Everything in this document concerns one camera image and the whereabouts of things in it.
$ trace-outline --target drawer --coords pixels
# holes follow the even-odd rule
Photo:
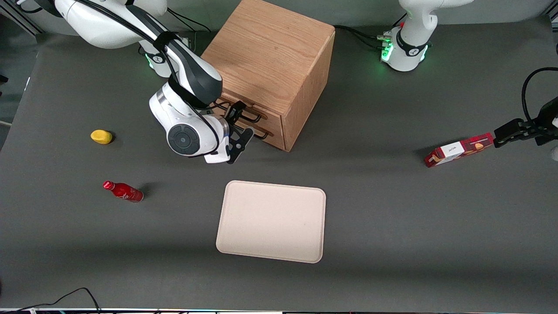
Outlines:
[[[227,95],[223,95],[219,102],[228,101],[230,103],[235,103],[238,101],[238,98],[235,97],[227,97]],[[264,142],[273,145],[279,149],[285,149],[285,141],[283,139],[283,131],[281,125],[281,117],[276,113],[270,112],[258,105],[251,105],[245,101],[243,101],[248,107],[246,110],[243,111],[243,115],[255,119],[257,118],[258,114],[262,115],[262,118],[257,123],[251,123],[247,120],[240,118],[237,122],[237,125],[243,129],[246,127],[252,127],[256,131],[256,135],[263,136],[265,133],[268,133],[267,137],[263,140]],[[225,114],[224,110],[220,108],[215,108],[213,111],[223,116]]]

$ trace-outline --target bottle cap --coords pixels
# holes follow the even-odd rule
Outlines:
[[[112,190],[114,189],[115,184],[111,181],[105,181],[105,183],[103,183],[103,188],[107,189],[107,190]]]

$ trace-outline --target wooden drawer cabinet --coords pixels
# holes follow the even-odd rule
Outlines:
[[[265,142],[290,151],[328,81],[334,37],[331,25],[242,0],[202,58],[223,77],[223,100],[262,114],[239,126],[267,132]]]

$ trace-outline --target red box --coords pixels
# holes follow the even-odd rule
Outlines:
[[[457,160],[461,157],[476,154],[494,143],[492,134],[471,137],[468,140],[455,142],[449,145],[438,147],[431,152],[425,159],[428,168]]]

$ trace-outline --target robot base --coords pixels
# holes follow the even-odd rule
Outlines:
[[[401,31],[400,27],[394,27],[391,31],[384,32],[384,35],[391,36],[391,38],[394,39],[397,37],[399,31]],[[407,56],[404,49],[399,47],[397,42],[392,41],[382,51],[380,60],[387,63],[394,70],[409,72],[414,70],[419,63],[424,60],[427,49],[428,46],[426,46],[423,51],[417,51],[415,56]]]

